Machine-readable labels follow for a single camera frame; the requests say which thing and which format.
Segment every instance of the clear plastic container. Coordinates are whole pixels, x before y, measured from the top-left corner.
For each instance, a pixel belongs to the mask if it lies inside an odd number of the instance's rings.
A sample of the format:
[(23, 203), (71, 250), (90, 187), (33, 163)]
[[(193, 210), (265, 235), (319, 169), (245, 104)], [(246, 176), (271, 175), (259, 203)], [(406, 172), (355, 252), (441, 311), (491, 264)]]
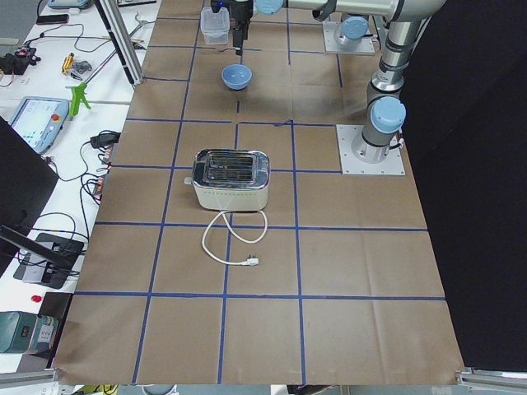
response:
[(231, 20), (226, 8), (220, 8), (215, 14), (210, 7), (201, 10), (201, 32), (207, 45), (227, 44)]

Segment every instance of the blue joint cap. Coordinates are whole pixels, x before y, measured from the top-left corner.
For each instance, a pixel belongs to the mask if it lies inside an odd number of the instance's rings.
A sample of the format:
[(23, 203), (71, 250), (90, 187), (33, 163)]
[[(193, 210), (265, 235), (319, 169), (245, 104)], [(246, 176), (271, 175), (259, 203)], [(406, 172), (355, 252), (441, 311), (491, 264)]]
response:
[(381, 133), (397, 132), (403, 126), (405, 118), (404, 104), (392, 96), (378, 99), (371, 107), (371, 123)]
[(283, 6), (283, 0), (255, 0), (254, 6), (265, 15), (272, 15), (278, 11)]
[(359, 40), (368, 32), (368, 21), (362, 16), (350, 16), (343, 22), (343, 35), (350, 40)]

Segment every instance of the black backdrop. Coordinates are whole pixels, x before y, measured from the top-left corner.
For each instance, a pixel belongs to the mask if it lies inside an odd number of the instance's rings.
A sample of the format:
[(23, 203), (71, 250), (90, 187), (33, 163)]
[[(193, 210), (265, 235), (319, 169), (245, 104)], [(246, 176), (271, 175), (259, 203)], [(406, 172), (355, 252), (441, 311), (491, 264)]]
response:
[(466, 366), (527, 371), (527, 2), (449, 0), (401, 99)]

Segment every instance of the black camera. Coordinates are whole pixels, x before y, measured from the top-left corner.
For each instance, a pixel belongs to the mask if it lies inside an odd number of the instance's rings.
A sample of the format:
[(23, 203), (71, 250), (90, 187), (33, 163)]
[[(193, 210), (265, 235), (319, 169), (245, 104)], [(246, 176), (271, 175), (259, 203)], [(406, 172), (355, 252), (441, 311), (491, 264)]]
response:
[(15, 74), (21, 76), (26, 72), (29, 65), (35, 66), (40, 58), (35, 55), (36, 48), (20, 47), (15, 53), (6, 53), (0, 58), (0, 69), (4, 74)]

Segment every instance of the power adapter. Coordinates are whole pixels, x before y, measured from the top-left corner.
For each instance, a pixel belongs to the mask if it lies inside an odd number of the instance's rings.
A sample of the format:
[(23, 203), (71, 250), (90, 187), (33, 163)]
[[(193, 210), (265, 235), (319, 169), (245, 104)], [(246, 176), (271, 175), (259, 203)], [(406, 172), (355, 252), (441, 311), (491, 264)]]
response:
[(120, 137), (121, 133), (119, 132), (100, 133), (90, 138), (90, 144), (93, 148), (103, 148), (118, 143)]

